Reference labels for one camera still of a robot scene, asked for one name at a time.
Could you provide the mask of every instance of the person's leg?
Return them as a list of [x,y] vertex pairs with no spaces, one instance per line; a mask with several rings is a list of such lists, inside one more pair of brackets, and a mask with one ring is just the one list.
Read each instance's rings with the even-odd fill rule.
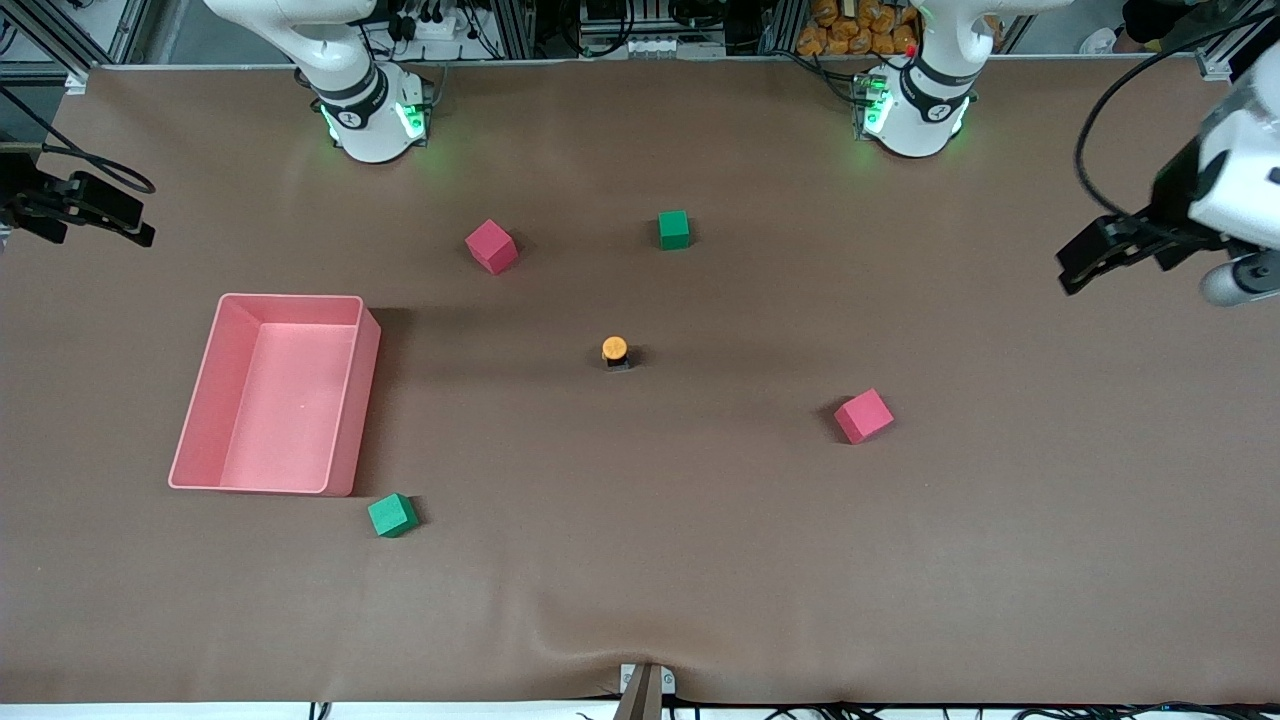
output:
[[1144,53],[1152,40],[1160,40],[1174,24],[1190,13],[1194,5],[1166,5],[1157,0],[1128,0],[1124,4],[1124,29],[1116,37],[1112,53]]

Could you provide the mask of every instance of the brown tabletop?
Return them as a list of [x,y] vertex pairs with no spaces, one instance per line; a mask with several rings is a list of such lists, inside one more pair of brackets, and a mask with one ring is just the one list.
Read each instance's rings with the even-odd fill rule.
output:
[[[636,659],[700,701],[1280,700],[1280,305],[1206,305],[1221,258],[1055,281],[1126,67],[993,63],[918,161],[786,63],[467,68],[383,167],[285,72],[93,74],[58,123],[151,176],[157,237],[0,260],[0,700],[573,697]],[[1098,182],[1140,205],[1221,92],[1144,74]],[[355,497],[166,487],[230,291],[375,309]],[[897,423],[850,446],[869,387]],[[388,492],[426,525],[375,537]]]

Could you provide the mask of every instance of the orange and black object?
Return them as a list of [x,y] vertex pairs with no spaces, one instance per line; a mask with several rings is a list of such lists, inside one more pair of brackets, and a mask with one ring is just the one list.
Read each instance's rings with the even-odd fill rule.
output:
[[627,357],[627,341],[618,336],[609,337],[600,346],[600,357],[608,370],[630,370],[631,360]]

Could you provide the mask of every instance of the black pants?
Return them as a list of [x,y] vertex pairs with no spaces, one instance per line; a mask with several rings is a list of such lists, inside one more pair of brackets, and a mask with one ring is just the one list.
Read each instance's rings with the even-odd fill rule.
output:
[[1160,40],[1196,5],[1166,5],[1157,0],[1129,0],[1124,4],[1124,29],[1138,42]]

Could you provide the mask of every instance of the green cube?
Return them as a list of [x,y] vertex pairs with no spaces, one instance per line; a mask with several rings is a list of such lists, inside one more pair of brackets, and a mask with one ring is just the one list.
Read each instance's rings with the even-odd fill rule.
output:
[[369,519],[384,538],[399,537],[417,527],[417,512],[407,497],[396,492],[369,506]]
[[689,247],[689,215],[684,210],[658,213],[658,237],[663,250]]

